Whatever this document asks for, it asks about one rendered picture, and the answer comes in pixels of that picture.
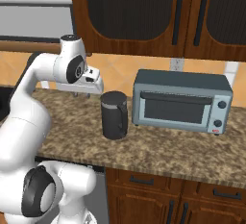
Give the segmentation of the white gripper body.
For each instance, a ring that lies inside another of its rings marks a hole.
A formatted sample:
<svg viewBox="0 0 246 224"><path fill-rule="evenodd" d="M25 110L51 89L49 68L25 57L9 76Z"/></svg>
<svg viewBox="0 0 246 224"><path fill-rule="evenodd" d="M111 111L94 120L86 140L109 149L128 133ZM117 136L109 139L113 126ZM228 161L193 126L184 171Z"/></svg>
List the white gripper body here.
<svg viewBox="0 0 246 224"><path fill-rule="evenodd" d="M104 91L104 83L101 77L81 77L74 84L57 83L57 89L70 92L101 94Z"/></svg>

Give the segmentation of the black kettle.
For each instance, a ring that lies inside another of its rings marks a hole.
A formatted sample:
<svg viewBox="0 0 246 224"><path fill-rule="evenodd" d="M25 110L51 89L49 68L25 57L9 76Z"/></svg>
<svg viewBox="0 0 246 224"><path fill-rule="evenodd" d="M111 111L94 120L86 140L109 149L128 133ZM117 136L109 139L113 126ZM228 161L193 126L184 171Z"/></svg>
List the black kettle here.
<svg viewBox="0 0 246 224"><path fill-rule="evenodd" d="M117 140L128 132L127 96L121 91L109 91L101 96L104 137Z"/></svg>

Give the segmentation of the brown wooden trim bar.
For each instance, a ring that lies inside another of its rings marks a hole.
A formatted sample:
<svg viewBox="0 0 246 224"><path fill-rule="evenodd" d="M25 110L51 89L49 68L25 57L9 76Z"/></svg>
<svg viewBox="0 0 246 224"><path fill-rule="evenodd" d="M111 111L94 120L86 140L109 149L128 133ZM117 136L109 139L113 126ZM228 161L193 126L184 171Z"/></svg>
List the brown wooden trim bar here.
<svg viewBox="0 0 246 224"><path fill-rule="evenodd" d="M0 40L0 51L59 54L61 48L62 45L60 43Z"/></svg>

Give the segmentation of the black hob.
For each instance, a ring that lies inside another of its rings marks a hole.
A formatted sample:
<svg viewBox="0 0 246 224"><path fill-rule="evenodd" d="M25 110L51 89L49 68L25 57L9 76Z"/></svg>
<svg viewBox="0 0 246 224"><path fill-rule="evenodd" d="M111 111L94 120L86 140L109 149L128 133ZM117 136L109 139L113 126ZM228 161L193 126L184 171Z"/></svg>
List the black hob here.
<svg viewBox="0 0 246 224"><path fill-rule="evenodd" d="M0 121L2 121L10 113L10 101L12 94L12 87L0 87Z"/></svg>

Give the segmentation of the grey range hood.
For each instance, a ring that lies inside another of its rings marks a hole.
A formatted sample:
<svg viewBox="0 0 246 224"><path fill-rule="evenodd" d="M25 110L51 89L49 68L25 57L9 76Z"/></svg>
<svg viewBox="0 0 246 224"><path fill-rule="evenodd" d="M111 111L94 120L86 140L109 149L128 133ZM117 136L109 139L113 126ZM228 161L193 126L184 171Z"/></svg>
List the grey range hood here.
<svg viewBox="0 0 246 224"><path fill-rule="evenodd" d="M58 42L74 33L72 0L0 0L0 39Z"/></svg>

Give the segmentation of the grey-blue toaster oven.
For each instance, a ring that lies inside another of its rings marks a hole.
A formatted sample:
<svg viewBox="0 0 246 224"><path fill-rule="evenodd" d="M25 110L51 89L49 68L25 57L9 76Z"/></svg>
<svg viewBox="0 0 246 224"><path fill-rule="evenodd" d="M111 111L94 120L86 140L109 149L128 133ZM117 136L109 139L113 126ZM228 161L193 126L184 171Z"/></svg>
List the grey-blue toaster oven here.
<svg viewBox="0 0 246 224"><path fill-rule="evenodd" d="M140 69L133 89L132 122L221 135L233 90L224 75Z"/></svg>

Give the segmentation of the grey dishwasher front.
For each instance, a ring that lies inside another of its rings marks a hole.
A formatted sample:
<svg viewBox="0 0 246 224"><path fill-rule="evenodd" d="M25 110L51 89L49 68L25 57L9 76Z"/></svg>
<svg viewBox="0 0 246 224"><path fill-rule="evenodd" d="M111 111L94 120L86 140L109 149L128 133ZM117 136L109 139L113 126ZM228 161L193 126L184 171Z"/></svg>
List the grey dishwasher front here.
<svg viewBox="0 0 246 224"><path fill-rule="evenodd" d="M54 161L51 158L49 159L39 156L36 156L35 158L36 165L38 165L40 162L50 160ZM96 218L97 224L110 224L105 167L85 163L77 164L93 169L96 174L95 189L89 195L84 197L86 207ZM53 221L55 217L57 217L58 213L59 207L52 209L52 211L47 214L47 216L39 220L37 224L51 224L51 221Z"/></svg>

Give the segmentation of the brown drawer front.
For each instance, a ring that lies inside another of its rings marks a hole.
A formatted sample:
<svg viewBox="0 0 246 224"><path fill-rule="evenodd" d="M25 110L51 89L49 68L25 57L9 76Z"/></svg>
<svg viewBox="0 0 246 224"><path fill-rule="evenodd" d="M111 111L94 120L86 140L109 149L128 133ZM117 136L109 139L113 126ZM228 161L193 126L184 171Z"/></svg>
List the brown drawer front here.
<svg viewBox="0 0 246 224"><path fill-rule="evenodd" d="M217 188L219 192L235 194L240 192L242 199L234 200L230 198L217 197L213 195L213 189ZM201 182L186 181L182 193L182 202L190 202L195 206L204 205L211 210L229 210L234 212L239 210L246 211L246 189L235 187L225 187L214 184L206 184Z"/></svg>
<svg viewBox="0 0 246 224"><path fill-rule="evenodd" d="M131 175L140 180L154 179L154 185L148 186L144 184L137 184L130 182ZM109 185L117 185L122 187L146 188L156 191L168 192L170 194L179 194L182 190L181 179L174 179L170 177L163 177L158 175L151 175L147 173L133 172L122 169L106 169L106 176Z"/></svg>

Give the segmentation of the brown base cupboard door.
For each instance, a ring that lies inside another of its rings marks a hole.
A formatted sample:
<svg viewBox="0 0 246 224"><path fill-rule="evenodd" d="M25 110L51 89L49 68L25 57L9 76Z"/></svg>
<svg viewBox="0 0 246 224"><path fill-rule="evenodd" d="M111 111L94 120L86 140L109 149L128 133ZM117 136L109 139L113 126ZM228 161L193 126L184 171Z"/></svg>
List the brown base cupboard door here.
<svg viewBox="0 0 246 224"><path fill-rule="evenodd" d="M195 206L190 202L187 203L188 212L184 224L246 224L246 211L211 210L204 205ZM177 224L180 224L183 207L184 203L181 202Z"/></svg>
<svg viewBox="0 0 246 224"><path fill-rule="evenodd" d="M110 224L166 224L169 201L174 200L175 223L179 198L157 191L108 186Z"/></svg>

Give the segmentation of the wide brown wall cupboard door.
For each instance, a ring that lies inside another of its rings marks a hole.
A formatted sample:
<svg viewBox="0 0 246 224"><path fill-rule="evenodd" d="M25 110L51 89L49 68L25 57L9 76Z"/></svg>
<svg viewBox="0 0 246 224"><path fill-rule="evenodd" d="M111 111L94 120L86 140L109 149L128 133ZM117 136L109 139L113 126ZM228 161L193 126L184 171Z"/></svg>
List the wide brown wall cupboard door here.
<svg viewBox="0 0 246 224"><path fill-rule="evenodd" d="M177 0L72 0L77 35L89 53L184 55L191 0L183 0L179 37L172 45Z"/></svg>

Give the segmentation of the white wall socket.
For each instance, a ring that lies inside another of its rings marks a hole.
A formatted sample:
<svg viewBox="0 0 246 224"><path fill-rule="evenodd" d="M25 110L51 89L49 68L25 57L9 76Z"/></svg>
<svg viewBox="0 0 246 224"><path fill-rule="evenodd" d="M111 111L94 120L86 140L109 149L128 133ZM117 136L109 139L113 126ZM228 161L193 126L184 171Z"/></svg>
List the white wall socket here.
<svg viewBox="0 0 246 224"><path fill-rule="evenodd" d="M182 72L184 68L184 64L185 64L184 58L172 58L170 60L169 70Z"/></svg>

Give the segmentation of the white wall switch plate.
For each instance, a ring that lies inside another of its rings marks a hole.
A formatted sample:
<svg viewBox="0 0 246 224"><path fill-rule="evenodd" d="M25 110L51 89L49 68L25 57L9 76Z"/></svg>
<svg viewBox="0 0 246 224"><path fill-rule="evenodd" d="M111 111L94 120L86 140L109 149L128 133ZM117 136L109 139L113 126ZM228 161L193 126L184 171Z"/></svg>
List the white wall switch plate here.
<svg viewBox="0 0 246 224"><path fill-rule="evenodd" d="M224 75L227 77L230 86L234 85L234 79L239 67L239 62L226 62Z"/></svg>

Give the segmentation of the narrow brown wall cupboard door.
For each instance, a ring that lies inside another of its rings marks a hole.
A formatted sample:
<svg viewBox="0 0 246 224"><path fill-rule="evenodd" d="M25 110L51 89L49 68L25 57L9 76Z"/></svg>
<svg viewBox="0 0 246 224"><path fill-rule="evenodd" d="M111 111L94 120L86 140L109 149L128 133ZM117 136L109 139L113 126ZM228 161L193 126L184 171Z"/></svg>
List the narrow brown wall cupboard door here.
<svg viewBox="0 0 246 224"><path fill-rule="evenodd" d="M246 62L246 0L208 0L200 44L194 46L200 3L191 3L184 56Z"/></svg>

